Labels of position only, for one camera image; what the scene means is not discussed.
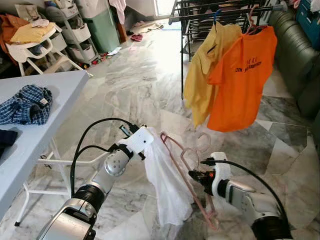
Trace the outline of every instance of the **yellow shirt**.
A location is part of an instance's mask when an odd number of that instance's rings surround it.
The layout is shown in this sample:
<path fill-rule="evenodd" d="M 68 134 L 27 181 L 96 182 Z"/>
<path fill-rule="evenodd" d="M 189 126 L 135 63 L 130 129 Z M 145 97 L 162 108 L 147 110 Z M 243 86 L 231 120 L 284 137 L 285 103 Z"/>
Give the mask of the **yellow shirt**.
<path fill-rule="evenodd" d="M 241 33 L 239 25 L 222 26 L 216 22 L 192 58 L 185 80 L 183 96 L 186 100 L 186 107 L 192 110 L 195 127 L 206 120 L 219 90 L 218 86 L 207 84 L 209 74 L 224 53 L 241 36 Z"/>

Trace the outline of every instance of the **clothes drying rack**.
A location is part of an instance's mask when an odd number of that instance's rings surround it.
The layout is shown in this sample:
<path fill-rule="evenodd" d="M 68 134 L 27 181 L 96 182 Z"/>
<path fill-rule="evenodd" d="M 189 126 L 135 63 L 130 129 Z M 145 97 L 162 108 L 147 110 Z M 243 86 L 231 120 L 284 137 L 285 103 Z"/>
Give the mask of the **clothes drying rack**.
<path fill-rule="evenodd" d="M 191 42 L 203 41 L 209 34 L 214 20 L 222 25 L 238 24 L 245 33 L 250 26 L 249 13 L 259 26 L 261 18 L 270 11 L 287 11 L 284 1 L 271 4 L 271 0 L 175 0 L 169 25 L 181 22 L 181 98 L 184 94 L 184 54 L 192 59 Z"/>

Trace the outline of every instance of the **sofa cushion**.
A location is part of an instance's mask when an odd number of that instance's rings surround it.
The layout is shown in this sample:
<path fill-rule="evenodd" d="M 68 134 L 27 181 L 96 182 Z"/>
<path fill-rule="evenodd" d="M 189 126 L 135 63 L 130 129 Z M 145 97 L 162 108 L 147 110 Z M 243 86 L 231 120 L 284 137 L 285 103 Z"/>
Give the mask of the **sofa cushion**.
<path fill-rule="evenodd" d="M 315 147 L 320 158 L 320 111 L 316 115 L 316 118 L 312 125 L 312 134 L 314 138 Z"/>
<path fill-rule="evenodd" d="M 304 88 L 297 101 L 303 116 L 314 119 L 320 110 L 320 75 Z"/>
<path fill-rule="evenodd" d="M 288 11 L 272 11 L 269 19 L 269 25 L 275 27 L 278 23 L 294 20 L 295 14 L 291 9 Z"/>
<path fill-rule="evenodd" d="M 279 70 L 289 92 L 298 100 L 311 79 L 311 73 L 314 77 L 320 72 L 320 66 L 315 66 L 319 52 L 312 48 L 308 37 L 294 20 L 283 22 L 277 28 L 276 36 L 275 58 Z"/>

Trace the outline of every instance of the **blue plastic crate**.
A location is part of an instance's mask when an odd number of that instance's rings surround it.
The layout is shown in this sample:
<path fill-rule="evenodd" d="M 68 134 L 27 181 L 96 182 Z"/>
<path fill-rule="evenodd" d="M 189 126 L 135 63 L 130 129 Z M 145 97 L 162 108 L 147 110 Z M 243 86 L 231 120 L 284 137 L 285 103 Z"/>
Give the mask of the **blue plastic crate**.
<path fill-rule="evenodd" d="M 310 0 L 301 0 L 296 14 L 296 20 L 311 41 L 312 47 L 320 50 L 320 19 L 319 12 L 310 11 Z"/>

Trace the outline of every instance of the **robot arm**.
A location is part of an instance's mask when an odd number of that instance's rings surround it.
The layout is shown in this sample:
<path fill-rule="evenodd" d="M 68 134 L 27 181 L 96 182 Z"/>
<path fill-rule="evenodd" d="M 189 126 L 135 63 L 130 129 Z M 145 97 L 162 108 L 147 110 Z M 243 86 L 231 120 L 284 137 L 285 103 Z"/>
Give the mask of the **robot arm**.
<path fill-rule="evenodd" d="M 224 153 L 215 152 L 211 155 L 226 161 Z M 251 227 L 257 240 L 292 240 L 290 229 L 280 213 L 275 199 L 241 182 L 230 180 L 230 169 L 226 171 L 225 163 L 213 160 L 202 163 L 213 166 L 213 171 L 189 171 L 189 175 L 204 186 L 204 191 L 212 196 L 219 195 L 227 203 L 236 207 Z"/>
<path fill-rule="evenodd" d="M 125 172 L 134 154 L 143 151 L 153 139 L 153 135 L 141 127 L 129 138 L 115 144 L 113 152 L 99 170 L 65 202 L 42 229 L 37 240 L 93 240 L 96 236 L 93 226 L 97 214 L 114 182 Z M 240 182 L 221 178 L 218 166 L 214 171 L 190 171 L 189 175 L 204 186 L 206 193 L 219 195 L 240 210 L 257 240 L 293 239 L 272 197 L 257 193 L 254 188 Z"/>
<path fill-rule="evenodd" d="M 242 212 L 257 240 L 293 239 L 273 197 L 228 179 L 219 182 L 217 192 Z"/>
<path fill-rule="evenodd" d="M 111 191 L 117 177 L 126 169 L 129 160 L 154 140 L 141 127 L 127 139 L 120 140 L 89 180 L 65 202 L 57 214 L 41 230 L 37 240 L 93 240 L 97 214 Z"/>

